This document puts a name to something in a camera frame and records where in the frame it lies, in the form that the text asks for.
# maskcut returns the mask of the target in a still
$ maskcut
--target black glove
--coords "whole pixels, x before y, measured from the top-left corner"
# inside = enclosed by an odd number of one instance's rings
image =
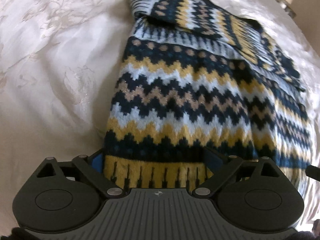
[[[316,238],[315,235],[311,232],[301,231],[289,236],[285,240],[320,240],[320,237],[318,236]]]
[[[0,240],[40,240],[22,228],[13,228],[10,236],[1,236]]]

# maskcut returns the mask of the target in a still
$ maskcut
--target white bedspread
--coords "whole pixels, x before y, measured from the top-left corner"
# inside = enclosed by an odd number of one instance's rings
[[[319,166],[319,57],[274,0],[212,1],[260,21],[296,62]],[[128,0],[0,0],[0,8],[0,235],[7,235],[16,226],[13,197],[45,157],[66,161],[101,148],[133,19]],[[298,229],[320,219],[320,183],[310,179],[307,191]]]

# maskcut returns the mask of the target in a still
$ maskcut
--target folded scarf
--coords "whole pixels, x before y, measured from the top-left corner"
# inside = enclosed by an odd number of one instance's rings
[[[105,176],[122,188],[186,187],[212,172],[203,148],[272,158],[303,195],[303,86],[261,25],[209,0],[130,0],[135,25],[112,99]]]

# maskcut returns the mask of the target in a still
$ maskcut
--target patterned scarf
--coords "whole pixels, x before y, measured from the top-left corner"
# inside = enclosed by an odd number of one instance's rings
[[[188,190],[212,176],[204,146],[268,156],[304,193],[308,117],[299,73],[261,25],[209,0],[130,0],[135,25],[112,99],[105,176]]]

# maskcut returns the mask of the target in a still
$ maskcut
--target metal screw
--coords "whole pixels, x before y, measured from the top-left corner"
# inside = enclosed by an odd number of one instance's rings
[[[112,187],[110,189],[107,190],[107,193],[110,196],[118,196],[122,193],[122,189],[118,188],[118,187]]]
[[[205,196],[210,194],[210,190],[206,187],[199,187],[195,190],[195,193],[200,196]]]

